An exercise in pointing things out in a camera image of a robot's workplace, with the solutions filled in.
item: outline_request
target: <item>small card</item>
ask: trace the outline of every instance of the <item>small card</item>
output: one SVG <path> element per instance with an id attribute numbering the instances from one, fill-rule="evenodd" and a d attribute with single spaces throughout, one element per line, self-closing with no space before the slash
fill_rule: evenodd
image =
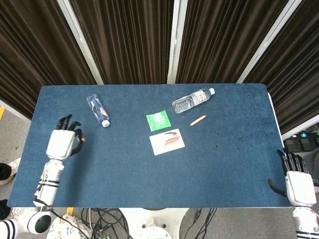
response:
<path id="1" fill-rule="evenodd" d="M 146 115 L 151 132 L 162 128 L 171 127 L 166 111 L 161 111 L 152 115 Z"/>
<path id="2" fill-rule="evenodd" d="M 154 155 L 159 155 L 161 153 L 166 153 L 185 147 L 178 128 L 164 133 L 152 135 L 150 136 L 150 140 Z"/>

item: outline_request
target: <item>plastic water bottle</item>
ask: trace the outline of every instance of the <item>plastic water bottle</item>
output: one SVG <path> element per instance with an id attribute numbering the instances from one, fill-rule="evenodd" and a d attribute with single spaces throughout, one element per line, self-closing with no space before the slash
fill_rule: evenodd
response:
<path id="1" fill-rule="evenodd" d="M 96 94 L 86 98 L 95 118 L 103 127 L 110 125 L 110 117 Z"/>
<path id="2" fill-rule="evenodd" d="M 189 96 L 184 96 L 172 103 L 173 108 L 177 114 L 182 113 L 190 108 L 199 105 L 205 101 L 208 101 L 210 96 L 215 94 L 215 90 L 213 88 L 201 89 L 199 91 L 195 91 Z"/>

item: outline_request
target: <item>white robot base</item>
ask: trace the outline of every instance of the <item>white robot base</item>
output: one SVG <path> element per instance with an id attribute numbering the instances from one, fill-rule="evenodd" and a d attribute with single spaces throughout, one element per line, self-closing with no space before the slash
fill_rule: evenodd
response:
<path id="1" fill-rule="evenodd" d="M 179 239 L 179 228 L 189 208 L 120 208 L 134 239 Z"/>

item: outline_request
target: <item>water bottle label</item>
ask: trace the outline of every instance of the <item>water bottle label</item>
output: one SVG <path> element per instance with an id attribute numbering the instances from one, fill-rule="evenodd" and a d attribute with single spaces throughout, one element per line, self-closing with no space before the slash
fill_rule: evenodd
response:
<path id="1" fill-rule="evenodd" d="M 108 116 L 108 114 L 106 113 L 105 109 L 103 107 L 100 107 L 100 112 L 101 114 L 103 114 L 104 116 Z"/>
<path id="2" fill-rule="evenodd" d="M 194 95 L 195 95 L 196 105 L 206 101 L 206 95 L 205 95 L 204 91 L 202 91 L 202 90 L 196 91 L 196 92 L 194 92 Z"/>

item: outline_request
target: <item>dark brown curtain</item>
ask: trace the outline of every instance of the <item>dark brown curtain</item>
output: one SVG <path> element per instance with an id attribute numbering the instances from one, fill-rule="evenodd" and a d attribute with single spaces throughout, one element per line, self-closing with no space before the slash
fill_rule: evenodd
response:
<path id="1" fill-rule="evenodd" d="M 105 84 L 165 84 L 173 0 L 71 0 Z"/>
<path id="2" fill-rule="evenodd" d="M 245 82 L 267 86 L 282 133 L 319 114 L 319 1 L 302 1 Z"/>
<path id="3" fill-rule="evenodd" d="M 0 98 L 28 118 L 45 85 L 96 84 L 56 0 L 0 1 Z"/>
<path id="4" fill-rule="evenodd" d="M 287 0 L 188 0 L 177 83 L 235 83 Z"/>

